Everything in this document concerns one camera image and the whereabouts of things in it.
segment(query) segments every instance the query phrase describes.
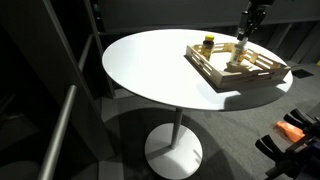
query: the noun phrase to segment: wooden crate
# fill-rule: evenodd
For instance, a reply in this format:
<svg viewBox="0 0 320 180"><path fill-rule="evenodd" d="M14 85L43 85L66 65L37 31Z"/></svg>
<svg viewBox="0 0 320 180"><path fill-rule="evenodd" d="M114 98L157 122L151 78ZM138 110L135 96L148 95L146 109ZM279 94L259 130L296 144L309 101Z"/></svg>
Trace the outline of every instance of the wooden crate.
<svg viewBox="0 0 320 180"><path fill-rule="evenodd" d="M231 53L235 43L218 43L214 46L213 53L229 52ZM225 70L217 70L205 59L199 52L202 45L187 46L186 55L189 61L195 65L217 88L237 88L240 86L264 82L281 82L290 67L276 62L262 54L247 50L244 61L256 67L255 70L248 70L244 65L233 66L227 64Z"/></svg>

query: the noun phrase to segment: table top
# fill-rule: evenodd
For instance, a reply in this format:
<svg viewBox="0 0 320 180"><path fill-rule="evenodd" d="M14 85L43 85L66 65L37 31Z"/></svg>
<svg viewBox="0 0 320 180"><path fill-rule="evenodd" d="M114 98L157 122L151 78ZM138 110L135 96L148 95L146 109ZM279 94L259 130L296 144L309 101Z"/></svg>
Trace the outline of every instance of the table top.
<svg viewBox="0 0 320 180"><path fill-rule="evenodd" d="M184 57L187 45L201 44L213 34L215 43L237 39L197 30L155 30L124 37L103 54L107 74L128 91L144 98L186 109L232 111L259 107L282 97L292 85L291 71L280 84L218 91ZM248 42L248 47L285 64L272 52Z"/></svg>

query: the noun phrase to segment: white round table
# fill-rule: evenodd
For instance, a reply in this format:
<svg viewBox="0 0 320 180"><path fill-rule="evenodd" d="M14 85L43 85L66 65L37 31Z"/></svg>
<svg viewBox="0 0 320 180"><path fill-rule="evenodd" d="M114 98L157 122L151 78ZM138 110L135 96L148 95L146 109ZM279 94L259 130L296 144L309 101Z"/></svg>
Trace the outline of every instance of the white round table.
<svg viewBox="0 0 320 180"><path fill-rule="evenodd" d="M276 85L218 92L184 57L187 45L201 44L213 34L215 43L237 42L235 37L196 30L155 30L124 37L103 54L107 74L141 97L174 106L174 123L155 128L148 136L145 154L151 168L167 179L184 179L200 166L202 147L197 136L181 125L182 109L233 111L255 108L282 97L292 85L289 72ZM272 52L248 47L285 64Z"/></svg>

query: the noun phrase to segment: floor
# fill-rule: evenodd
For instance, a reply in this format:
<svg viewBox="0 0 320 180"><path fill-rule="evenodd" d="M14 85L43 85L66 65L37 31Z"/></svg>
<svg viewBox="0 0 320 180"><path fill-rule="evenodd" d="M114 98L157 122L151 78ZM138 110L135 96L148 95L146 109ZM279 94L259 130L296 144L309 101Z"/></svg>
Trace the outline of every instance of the floor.
<svg viewBox="0 0 320 180"><path fill-rule="evenodd" d="M203 149L202 163L188 180L266 178L264 173L274 163L255 147L256 140L270 134L284 150L290 142L274 131L274 124L294 108L307 113L320 103L320 67L288 64L292 70L303 69L314 76L294 77L289 92L271 104L233 112L185 111L182 124L198 136ZM102 118L118 153L115 160L108 162L113 168L109 169L110 176L118 180L163 179L148 166L144 143L155 127L172 122L173 117L173 107L138 96L103 98ZM290 178L282 175L277 179Z"/></svg>

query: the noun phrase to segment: table pedestal base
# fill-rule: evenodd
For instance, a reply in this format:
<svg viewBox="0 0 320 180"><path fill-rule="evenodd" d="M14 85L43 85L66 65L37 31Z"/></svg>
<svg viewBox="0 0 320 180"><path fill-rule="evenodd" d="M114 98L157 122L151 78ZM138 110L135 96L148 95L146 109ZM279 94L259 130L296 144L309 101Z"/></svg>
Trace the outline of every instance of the table pedestal base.
<svg viewBox="0 0 320 180"><path fill-rule="evenodd" d="M202 161L202 147L197 136L180 125L178 144L171 148L173 124L163 124L148 136L145 154L151 168L167 179L185 179L199 168Z"/></svg>

